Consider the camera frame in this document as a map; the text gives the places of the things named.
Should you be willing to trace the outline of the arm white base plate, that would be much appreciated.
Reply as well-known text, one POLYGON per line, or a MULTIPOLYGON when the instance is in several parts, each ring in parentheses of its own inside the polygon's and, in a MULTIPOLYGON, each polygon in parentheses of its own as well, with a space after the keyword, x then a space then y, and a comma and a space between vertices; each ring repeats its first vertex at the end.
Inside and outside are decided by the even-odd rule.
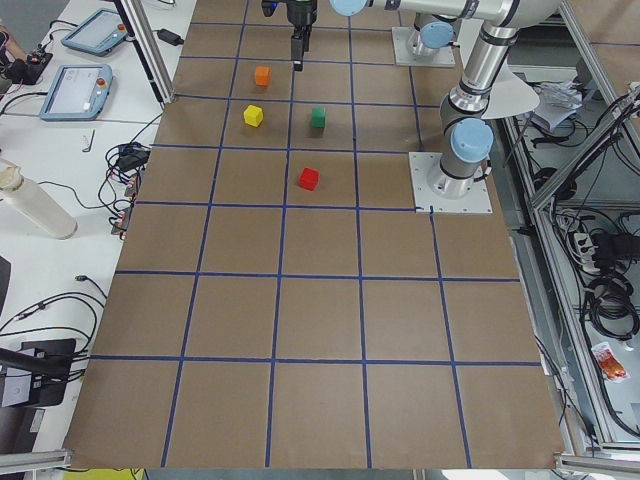
POLYGON ((433 22, 421 29, 393 27, 392 41, 395 64, 400 66, 453 68, 451 46, 454 29, 444 22, 433 22))
POLYGON ((486 181, 478 167, 468 179, 444 174, 439 152, 410 152, 414 209, 417 213, 488 215, 493 213, 486 181))

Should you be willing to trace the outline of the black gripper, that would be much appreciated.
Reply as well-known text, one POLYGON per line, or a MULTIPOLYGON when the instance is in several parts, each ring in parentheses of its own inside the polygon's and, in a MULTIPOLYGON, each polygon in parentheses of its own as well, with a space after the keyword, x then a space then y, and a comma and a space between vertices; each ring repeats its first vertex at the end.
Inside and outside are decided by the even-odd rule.
POLYGON ((286 0, 285 3, 287 19, 295 27, 291 36, 291 60, 294 70, 300 72, 303 70, 304 53, 309 51, 310 26, 317 19, 317 1, 286 0))

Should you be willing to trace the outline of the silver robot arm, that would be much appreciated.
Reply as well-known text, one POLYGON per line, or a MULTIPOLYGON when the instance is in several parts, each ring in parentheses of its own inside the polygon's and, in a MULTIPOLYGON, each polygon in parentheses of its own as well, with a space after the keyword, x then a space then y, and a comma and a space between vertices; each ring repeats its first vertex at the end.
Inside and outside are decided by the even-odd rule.
POLYGON ((416 14, 480 19, 481 28, 459 83, 440 106, 444 148, 439 163, 427 174, 431 190, 447 199, 465 196, 474 175, 488 158, 493 132, 481 119, 490 94, 518 32, 548 18, 557 1, 332 1, 332 9, 345 17, 366 7, 386 11, 407 10, 416 14))
POLYGON ((416 13, 413 29, 406 41, 408 51, 418 57, 437 53, 449 47, 455 38, 456 17, 442 14, 416 13))

